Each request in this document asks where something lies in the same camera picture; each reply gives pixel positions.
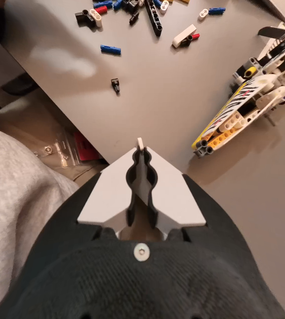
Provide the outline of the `zebra striped lego helicopter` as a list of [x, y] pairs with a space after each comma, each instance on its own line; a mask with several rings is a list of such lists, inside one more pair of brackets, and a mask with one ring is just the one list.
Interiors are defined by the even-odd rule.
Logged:
[[232, 75], [232, 95], [192, 144], [203, 158], [220, 149], [260, 117], [285, 104], [285, 23], [264, 27], [258, 35], [269, 38], [259, 57], [249, 58]]

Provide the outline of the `pile of loose lego pieces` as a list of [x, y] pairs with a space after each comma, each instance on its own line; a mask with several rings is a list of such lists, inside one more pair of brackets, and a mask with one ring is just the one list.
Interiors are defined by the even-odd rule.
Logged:
[[159, 13], [165, 14], [169, 4], [172, 1], [156, 1], [156, 0], [117, 0], [117, 1], [94, 1], [93, 8], [90, 10], [82, 10], [75, 13], [75, 18], [79, 27], [88, 27], [92, 30], [102, 29], [102, 15], [106, 14], [109, 10], [118, 12], [123, 9], [130, 14], [129, 26], [134, 26], [139, 18], [139, 10], [145, 7], [149, 21], [151, 23], [154, 34], [160, 37], [162, 32], [162, 23], [160, 21]]

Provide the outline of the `clear badge holder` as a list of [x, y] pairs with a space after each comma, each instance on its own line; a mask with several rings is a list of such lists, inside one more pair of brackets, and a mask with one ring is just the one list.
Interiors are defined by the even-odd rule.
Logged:
[[39, 159], [54, 156], [62, 168], [87, 165], [90, 161], [103, 160], [95, 147], [79, 132], [61, 130], [54, 142], [32, 150]]

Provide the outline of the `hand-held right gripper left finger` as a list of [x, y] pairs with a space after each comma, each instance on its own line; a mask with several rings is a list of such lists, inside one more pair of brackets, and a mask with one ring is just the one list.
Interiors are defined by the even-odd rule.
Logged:
[[77, 218], [79, 224], [111, 228], [119, 238], [135, 217], [135, 191], [140, 149], [134, 147], [101, 171], [98, 180]]

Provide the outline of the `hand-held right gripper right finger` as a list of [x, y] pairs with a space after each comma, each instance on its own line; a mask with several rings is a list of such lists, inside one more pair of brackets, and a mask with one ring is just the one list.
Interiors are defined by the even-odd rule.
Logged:
[[138, 150], [137, 195], [148, 208], [150, 226], [157, 228], [164, 240], [173, 229], [205, 226], [182, 172], [151, 148]]

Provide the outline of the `white lego beam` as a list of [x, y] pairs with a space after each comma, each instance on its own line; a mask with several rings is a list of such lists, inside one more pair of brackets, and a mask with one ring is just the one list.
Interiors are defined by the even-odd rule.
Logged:
[[190, 44], [197, 40], [200, 37], [200, 34], [196, 32], [197, 28], [191, 24], [185, 30], [183, 30], [180, 34], [174, 37], [172, 41], [172, 46], [177, 48], [186, 48], [190, 46]]

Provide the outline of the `person's grey hoodie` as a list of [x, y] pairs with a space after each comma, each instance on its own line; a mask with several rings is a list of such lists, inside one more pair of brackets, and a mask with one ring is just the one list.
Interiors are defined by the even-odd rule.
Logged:
[[78, 189], [0, 131], [0, 302], [43, 227]]

